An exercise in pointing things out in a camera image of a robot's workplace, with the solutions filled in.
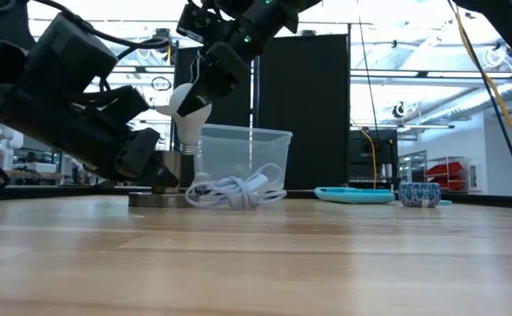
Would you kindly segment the black aluminium table frame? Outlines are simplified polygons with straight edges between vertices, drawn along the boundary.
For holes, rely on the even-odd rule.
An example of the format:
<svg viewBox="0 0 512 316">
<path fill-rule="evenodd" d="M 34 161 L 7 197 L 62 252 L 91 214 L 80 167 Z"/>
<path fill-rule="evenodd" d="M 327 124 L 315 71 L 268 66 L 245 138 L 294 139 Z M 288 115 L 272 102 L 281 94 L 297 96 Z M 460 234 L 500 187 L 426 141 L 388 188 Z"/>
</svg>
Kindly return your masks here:
<svg viewBox="0 0 512 316">
<path fill-rule="evenodd" d="M 145 187 L 115 187 L 112 189 L 94 186 L 8 186 L 0 189 L 0 200 L 32 198 L 66 198 L 83 196 L 126 196 L 129 193 L 149 193 Z M 465 193 L 443 193 L 442 200 L 454 205 L 484 205 L 512 208 L 512 197 L 470 195 Z"/>
</svg>

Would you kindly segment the wooden workbench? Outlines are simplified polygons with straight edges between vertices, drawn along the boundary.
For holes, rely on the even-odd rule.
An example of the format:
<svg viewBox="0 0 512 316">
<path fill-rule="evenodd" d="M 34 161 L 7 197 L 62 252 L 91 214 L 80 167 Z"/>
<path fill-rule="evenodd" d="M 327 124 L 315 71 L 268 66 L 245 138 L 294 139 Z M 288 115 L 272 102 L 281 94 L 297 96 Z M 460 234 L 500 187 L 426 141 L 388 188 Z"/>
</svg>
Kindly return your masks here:
<svg viewBox="0 0 512 316">
<path fill-rule="evenodd" d="M 6 170 L 6 175 L 11 179 L 25 179 L 25 180 L 36 180 L 36 181 L 54 181 L 59 182 L 64 178 L 61 173 L 50 173 L 50 172 L 38 172 L 32 169 L 14 169 Z"/>
</svg>

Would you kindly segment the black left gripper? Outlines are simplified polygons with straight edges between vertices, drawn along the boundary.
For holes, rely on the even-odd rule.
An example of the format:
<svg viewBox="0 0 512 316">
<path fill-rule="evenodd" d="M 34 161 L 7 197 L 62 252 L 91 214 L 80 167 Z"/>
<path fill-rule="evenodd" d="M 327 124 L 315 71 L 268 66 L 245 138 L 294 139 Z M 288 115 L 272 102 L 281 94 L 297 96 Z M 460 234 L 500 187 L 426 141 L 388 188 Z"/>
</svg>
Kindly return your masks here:
<svg viewBox="0 0 512 316">
<path fill-rule="evenodd" d="M 114 92 L 118 96 L 103 110 L 81 109 L 1 84 L 0 123 L 76 158 L 103 178 L 176 187 L 176 175 L 155 150 L 160 134 L 152 128 L 134 131 L 127 125 L 148 104 L 131 86 Z"/>
</svg>

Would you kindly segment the black equipment cabinet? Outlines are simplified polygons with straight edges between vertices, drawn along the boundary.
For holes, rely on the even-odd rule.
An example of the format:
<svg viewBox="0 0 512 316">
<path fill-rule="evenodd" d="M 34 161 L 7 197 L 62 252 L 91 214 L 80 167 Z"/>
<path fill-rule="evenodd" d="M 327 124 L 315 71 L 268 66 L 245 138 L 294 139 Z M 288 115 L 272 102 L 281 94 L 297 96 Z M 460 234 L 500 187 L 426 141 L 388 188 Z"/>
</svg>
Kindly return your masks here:
<svg viewBox="0 0 512 316">
<path fill-rule="evenodd" d="M 349 185 L 396 190 L 400 185 L 395 130 L 350 132 Z"/>
</svg>

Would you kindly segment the red bin shelf rack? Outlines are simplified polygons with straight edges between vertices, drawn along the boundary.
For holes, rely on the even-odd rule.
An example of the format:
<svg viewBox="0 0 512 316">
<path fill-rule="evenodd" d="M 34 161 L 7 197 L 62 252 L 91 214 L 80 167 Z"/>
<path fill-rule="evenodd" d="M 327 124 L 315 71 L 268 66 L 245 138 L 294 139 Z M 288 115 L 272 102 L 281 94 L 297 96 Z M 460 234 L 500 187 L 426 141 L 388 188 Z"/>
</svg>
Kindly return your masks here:
<svg viewBox="0 0 512 316">
<path fill-rule="evenodd" d="M 437 183 L 442 191 L 467 192 L 467 174 L 461 162 L 438 162 L 425 172 L 428 183 Z"/>
</svg>

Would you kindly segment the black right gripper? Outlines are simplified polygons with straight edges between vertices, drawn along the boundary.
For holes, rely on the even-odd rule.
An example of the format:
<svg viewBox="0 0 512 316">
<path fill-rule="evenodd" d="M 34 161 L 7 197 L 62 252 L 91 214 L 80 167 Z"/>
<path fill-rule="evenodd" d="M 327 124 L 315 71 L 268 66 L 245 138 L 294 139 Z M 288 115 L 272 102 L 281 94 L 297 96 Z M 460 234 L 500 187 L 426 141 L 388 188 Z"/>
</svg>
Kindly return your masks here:
<svg viewBox="0 0 512 316">
<path fill-rule="evenodd" d="M 298 30 L 297 2 L 187 3 L 177 32 L 201 43 L 177 114 L 186 117 L 228 96 L 249 74 L 252 61 L 282 29 Z"/>
</svg>

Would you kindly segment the black partition panel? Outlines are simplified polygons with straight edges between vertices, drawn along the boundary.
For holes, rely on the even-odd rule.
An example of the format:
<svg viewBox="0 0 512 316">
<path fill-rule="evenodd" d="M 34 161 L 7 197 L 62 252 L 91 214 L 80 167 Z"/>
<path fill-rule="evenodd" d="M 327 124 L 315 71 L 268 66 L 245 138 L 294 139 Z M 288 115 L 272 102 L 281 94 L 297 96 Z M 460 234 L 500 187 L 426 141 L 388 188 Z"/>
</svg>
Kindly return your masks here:
<svg viewBox="0 0 512 316">
<path fill-rule="evenodd" d="M 259 59 L 256 126 L 292 133 L 285 187 L 346 180 L 348 52 L 342 34 L 272 39 Z"/>
</svg>

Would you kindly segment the blue patterned bowl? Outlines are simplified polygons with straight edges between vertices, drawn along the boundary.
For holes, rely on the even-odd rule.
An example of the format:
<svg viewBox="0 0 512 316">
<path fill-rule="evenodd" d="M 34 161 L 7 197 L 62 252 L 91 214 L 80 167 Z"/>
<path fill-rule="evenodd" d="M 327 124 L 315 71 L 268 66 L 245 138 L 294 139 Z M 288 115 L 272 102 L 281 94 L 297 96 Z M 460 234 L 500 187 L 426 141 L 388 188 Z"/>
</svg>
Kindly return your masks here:
<svg viewBox="0 0 512 316">
<path fill-rule="evenodd" d="M 434 208 L 441 201 L 438 183 L 401 183 L 399 199 L 406 207 Z"/>
</svg>

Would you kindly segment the white lightbulb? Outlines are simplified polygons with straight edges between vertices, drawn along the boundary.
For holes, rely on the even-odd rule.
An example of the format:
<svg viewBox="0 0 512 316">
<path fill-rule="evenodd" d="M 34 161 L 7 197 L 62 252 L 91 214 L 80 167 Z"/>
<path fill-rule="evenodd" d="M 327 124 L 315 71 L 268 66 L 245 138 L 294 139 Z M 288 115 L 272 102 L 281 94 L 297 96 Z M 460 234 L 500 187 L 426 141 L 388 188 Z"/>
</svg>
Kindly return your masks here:
<svg viewBox="0 0 512 316">
<path fill-rule="evenodd" d="M 205 103 L 192 92 L 193 84 L 177 86 L 169 99 L 169 115 L 177 126 L 180 151 L 185 155 L 196 152 L 201 129 L 209 118 L 213 105 Z"/>
</svg>

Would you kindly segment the brass lamp socket base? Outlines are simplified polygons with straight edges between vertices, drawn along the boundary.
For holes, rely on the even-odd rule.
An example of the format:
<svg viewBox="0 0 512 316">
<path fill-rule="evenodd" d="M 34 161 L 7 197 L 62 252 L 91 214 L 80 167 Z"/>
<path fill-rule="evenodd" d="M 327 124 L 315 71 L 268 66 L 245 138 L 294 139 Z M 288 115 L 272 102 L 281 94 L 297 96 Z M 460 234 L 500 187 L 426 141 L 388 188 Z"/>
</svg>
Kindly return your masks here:
<svg viewBox="0 0 512 316">
<path fill-rule="evenodd" d="M 142 179 L 150 192 L 130 193 L 130 207 L 186 208 L 190 204 L 181 190 L 182 154 L 178 151 L 156 151 L 148 162 Z"/>
</svg>

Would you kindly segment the turquoise calculator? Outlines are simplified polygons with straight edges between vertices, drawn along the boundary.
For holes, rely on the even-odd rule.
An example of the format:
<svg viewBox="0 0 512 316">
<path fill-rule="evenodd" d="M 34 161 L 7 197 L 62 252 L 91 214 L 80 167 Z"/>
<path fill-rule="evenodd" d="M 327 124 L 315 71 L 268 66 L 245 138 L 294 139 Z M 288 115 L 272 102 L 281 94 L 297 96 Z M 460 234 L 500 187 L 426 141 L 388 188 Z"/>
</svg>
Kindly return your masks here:
<svg viewBox="0 0 512 316">
<path fill-rule="evenodd" d="M 344 204 L 389 204 L 394 194 L 386 189 L 357 189 L 351 187 L 318 187 L 314 190 L 318 199 Z"/>
</svg>

